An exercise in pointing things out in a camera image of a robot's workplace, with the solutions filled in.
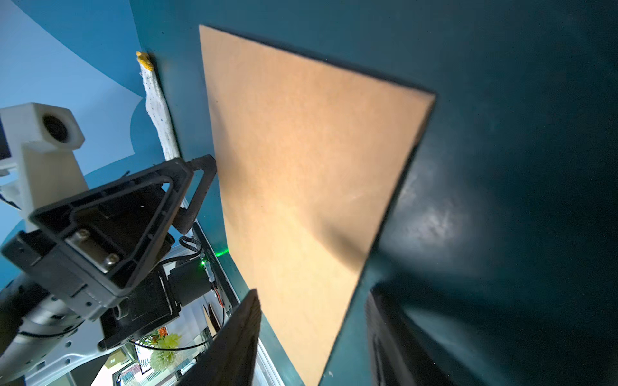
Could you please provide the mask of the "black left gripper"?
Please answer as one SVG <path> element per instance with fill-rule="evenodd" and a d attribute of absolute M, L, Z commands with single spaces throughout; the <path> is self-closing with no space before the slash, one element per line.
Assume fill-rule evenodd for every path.
<path fill-rule="evenodd" d="M 41 231 L 3 255 L 82 318 L 137 319 L 167 302 L 158 264 L 194 175 L 175 159 L 41 207 L 29 216 Z"/>

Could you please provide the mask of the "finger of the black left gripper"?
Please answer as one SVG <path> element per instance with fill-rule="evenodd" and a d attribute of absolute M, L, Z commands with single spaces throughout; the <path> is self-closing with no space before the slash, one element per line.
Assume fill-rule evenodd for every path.
<path fill-rule="evenodd" d="M 201 170 L 203 175 L 188 207 L 180 207 L 172 222 L 174 228 L 182 235 L 186 235 L 192 229 L 209 188 L 217 175 L 217 163 L 212 155 L 193 159 L 188 162 L 188 166 L 193 172 Z"/>

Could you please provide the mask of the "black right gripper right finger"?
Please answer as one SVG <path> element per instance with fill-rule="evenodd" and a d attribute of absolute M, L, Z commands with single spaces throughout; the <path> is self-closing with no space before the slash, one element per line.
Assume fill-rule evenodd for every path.
<path fill-rule="evenodd" d="M 378 287 L 365 302 L 374 385 L 451 385 L 415 338 L 402 307 Z"/>

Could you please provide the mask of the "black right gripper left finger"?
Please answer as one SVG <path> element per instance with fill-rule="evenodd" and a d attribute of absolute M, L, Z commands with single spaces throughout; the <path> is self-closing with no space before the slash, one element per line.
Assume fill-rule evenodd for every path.
<path fill-rule="evenodd" d="M 246 294 L 207 351 L 179 385 L 251 385 L 257 358 L 262 308 L 256 289 Z"/>

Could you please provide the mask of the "kraft paper file bag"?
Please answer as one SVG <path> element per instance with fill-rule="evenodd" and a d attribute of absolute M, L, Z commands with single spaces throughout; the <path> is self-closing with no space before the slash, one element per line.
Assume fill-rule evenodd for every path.
<path fill-rule="evenodd" d="M 435 95 L 201 27 L 229 254 L 317 385 Z"/>

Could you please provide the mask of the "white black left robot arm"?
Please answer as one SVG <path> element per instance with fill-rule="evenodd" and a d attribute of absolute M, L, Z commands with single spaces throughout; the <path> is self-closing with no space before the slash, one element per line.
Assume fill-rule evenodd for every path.
<path fill-rule="evenodd" d="M 206 155 L 173 159 L 30 215 L 35 229 L 2 248 L 21 275 L 1 292 L 1 381 L 22 384 L 94 321 L 105 351 L 180 314 L 180 283 L 164 267 L 171 228 L 187 233 L 217 173 Z"/>

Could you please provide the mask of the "white pot orange green flowers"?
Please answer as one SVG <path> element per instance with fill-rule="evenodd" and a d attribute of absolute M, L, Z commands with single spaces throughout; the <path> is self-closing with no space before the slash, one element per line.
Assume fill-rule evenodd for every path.
<path fill-rule="evenodd" d="M 180 347 L 180 340 L 180 335 L 170 333 L 164 326 L 142 337 L 138 343 L 146 346 L 151 353 L 151 367 L 156 371 L 163 371 L 176 362 L 175 349 Z"/>

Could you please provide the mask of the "white work glove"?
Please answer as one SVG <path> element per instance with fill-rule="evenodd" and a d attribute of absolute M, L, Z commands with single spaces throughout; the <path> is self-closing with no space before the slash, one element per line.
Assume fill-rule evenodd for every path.
<path fill-rule="evenodd" d="M 146 112 L 156 128 L 164 158 L 166 160 L 180 158 L 181 153 L 175 136 L 172 117 L 156 74 L 154 62 L 148 54 L 142 51 L 136 52 L 136 59 L 140 66 L 140 75 L 146 93 Z"/>

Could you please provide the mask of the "aluminium front mounting rail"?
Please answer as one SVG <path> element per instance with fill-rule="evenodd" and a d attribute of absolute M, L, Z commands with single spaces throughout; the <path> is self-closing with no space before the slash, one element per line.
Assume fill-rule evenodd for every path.
<path fill-rule="evenodd" d="M 283 379 L 260 340 L 262 310 L 257 291 L 253 289 L 239 299 L 198 223 L 193 225 L 193 232 L 223 292 L 226 320 L 179 384 L 282 385 Z"/>

